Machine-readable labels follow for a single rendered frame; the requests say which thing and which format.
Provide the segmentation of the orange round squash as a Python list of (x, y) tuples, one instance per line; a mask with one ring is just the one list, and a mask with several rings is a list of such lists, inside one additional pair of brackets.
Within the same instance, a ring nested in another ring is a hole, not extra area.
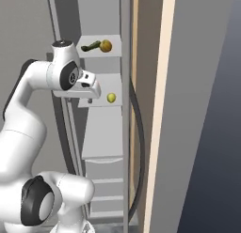
[(104, 39), (100, 44), (100, 49), (103, 53), (108, 53), (112, 50), (112, 43), (108, 39)]

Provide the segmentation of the grey freezer cabinet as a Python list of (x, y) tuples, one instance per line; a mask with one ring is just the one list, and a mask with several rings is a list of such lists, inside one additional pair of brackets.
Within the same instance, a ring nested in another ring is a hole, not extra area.
[[(77, 45), (81, 36), (120, 35), (121, 0), (50, 0), (57, 39)], [(81, 67), (95, 75), (119, 73), (121, 57), (80, 58)], [(88, 110), (78, 107), (82, 99), (63, 98), (67, 103), (71, 152), (78, 175), (92, 179), (95, 195), (83, 212), (94, 224), (120, 222), (123, 217), (123, 155), (115, 159), (84, 160), (82, 157)]]

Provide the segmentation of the green long squash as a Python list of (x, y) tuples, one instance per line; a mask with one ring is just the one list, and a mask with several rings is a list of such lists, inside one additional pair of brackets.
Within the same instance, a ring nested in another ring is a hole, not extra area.
[(83, 52), (88, 52), (88, 51), (94, 50), (96, 48), (99, 48), (100, 44), (101, 44), (101, 42), (99, 40), (96, 40), (93, 43), (91, 43), (90, 45), (81, 46), (81, 49)]

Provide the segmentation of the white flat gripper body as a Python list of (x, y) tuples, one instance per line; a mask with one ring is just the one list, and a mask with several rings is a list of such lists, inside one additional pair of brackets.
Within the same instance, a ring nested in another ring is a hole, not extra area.
[(97, 81), (93, 85), (87, 83), (76, 83), (73, 88), (67, 91), (55, 91), (56, 97), (78, 98), (78, 99), (99, 99), (101, 88)]

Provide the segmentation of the grey fridge door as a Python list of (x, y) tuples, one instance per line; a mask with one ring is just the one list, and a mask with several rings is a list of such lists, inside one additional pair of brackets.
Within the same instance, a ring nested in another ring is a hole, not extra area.
[(123, 144), (123, 233), (129, 233), (129, 77), (131, 48), (131, 0), (121, 0), (120, 12)]

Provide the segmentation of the grey freezer door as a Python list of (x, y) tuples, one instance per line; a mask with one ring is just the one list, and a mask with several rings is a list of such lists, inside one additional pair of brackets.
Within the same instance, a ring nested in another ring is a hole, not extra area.
[[(23, 63), (50, 60), (55, 40), (49, 0), (0, 0), (0, 129), (2, 112)], [(47, 138), (33, 172), (75, 173), (66, 101), (40, 90), (31, 96), (29, 108), (47, 124)]]

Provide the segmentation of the beige and grey cabinet panel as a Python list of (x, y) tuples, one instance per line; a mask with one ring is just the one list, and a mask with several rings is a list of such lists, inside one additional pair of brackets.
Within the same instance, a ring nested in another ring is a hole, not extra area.
[(143, 228), (177, 233), (233, 0), (163, 0)]

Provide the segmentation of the white freezer drawer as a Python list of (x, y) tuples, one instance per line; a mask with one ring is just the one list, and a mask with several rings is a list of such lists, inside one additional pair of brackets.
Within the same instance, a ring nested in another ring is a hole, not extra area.
[(121, 107), (91, 107), (88, 110), (83, 159), (115, 159), (122, 155)]

